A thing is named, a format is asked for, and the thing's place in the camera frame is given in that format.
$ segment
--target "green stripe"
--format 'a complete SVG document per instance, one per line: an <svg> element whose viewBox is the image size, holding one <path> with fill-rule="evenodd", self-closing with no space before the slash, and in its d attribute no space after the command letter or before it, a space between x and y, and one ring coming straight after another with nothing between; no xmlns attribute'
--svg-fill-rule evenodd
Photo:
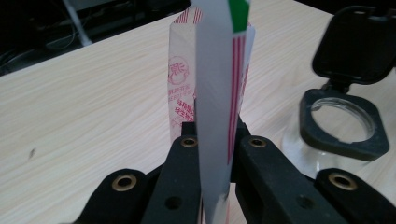
<svg viewBox="0 0 396 224"><path fill-rule="evenodd" d="M246 0L228 0L231 19L233 21L233 32L246 31L248 26L248 8Z"/></svg>

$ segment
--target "metal grommet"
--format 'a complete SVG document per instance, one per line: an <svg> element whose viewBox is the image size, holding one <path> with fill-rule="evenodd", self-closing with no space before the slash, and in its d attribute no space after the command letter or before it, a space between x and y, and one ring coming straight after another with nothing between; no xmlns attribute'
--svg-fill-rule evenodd
<svg viewBox="0 0 396 224"><path fill-rule="evenodd" d="M266 147L267 143L261 140L260 138L251 138L248 140L251 146L253 147Z"/></svg>
<svg viewBox="0 0 396 224"><path fill-rule="evenodd" d="M181 145L183 147L196 147L198 145L198 141L196 138L187 137L181 140Z"/></svg>
<svg viewBox="0 0 396 224"><path fill-rule="evenodd" d="M352 178L339 173L330 174L329 180L330 182L332 182L332 184L340 189L355 190L358 187L358 185Z"/></svg>
<svg viewBox="0 0 396 224"><path fill-rule="evenodd" d="M132 189L137 183L134 175L119 175L113 181L111 187L116 191L126 191Z"/></svg>

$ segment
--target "wooden table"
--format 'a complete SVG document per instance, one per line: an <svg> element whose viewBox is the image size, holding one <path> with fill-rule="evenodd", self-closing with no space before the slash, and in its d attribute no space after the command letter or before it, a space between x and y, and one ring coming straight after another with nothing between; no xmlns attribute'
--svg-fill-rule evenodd
<svg viewBox="0 0 396 224"><path fill-rule="evenodd" d="M166 95L171 16L0 78L0 222L75 220L121 168L145 173L170 147ZM257 29L241 117L279 147L331 15L291 0L252 1ZM351 94L375 102L390 152L358 172L396 204L396 76ZM231 223L244 223L234 195Z"/></svg>

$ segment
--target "screw hole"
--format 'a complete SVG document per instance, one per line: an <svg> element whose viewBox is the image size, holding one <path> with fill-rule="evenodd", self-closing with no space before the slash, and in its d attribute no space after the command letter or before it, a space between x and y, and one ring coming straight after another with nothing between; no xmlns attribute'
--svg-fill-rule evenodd
<svg viewBox="0 0 396 224"><path fill-rule="evenodd" d="M347 175L332 173L329 175L329 180L340 189L354 190L358 187L356 182Z"/></svg>
<svg viewBox="0 0 396 224"><path fill-rule="evenodd" d="M114 179L111 187L116 191L126 191L132 189L137 183L134 175L119 175Z"/></svg>
<svg viewBox="0 0 396 224"><path fill-rule="evenodd" d="M251 146L253 147L265 147L267 146L267 143L262 141L259 138L252 138L248 141L250 143Z"/></svg>
<svg viewBox="0 0 396 224"><path fill-rule="evenodd" d="M183 147L195 147L198 145L198 141L195 138L184 138L181 140L181 145Z"/></svg>
<svg viewBox="0 0 396 224"><path fill-rule="evenodd" d="M303 209L314 208L314 202L310 198L308 198L304 195L299 195L297 197L296 201L297 201L297 204L300 205L300 207L302 207Z"/></svg>
<svg viewBox="0 0 396 224"><path fill-rule="evenodd" d="M181 206L181 198L170 197L170 198L166 199L165 206L169 210L177 210Z"/></svg>

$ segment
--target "magnifier lid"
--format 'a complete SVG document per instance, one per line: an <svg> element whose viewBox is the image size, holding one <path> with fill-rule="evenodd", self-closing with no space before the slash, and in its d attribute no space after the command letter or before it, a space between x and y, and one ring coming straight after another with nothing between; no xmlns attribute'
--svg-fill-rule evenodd
<svg viewBox="0 0 396 224"><path fill-rule="evenodd" d="M312 63L321 77L373 84L396 65L396 9L376 16L373 7L347 7L332 18Z"/></svg>

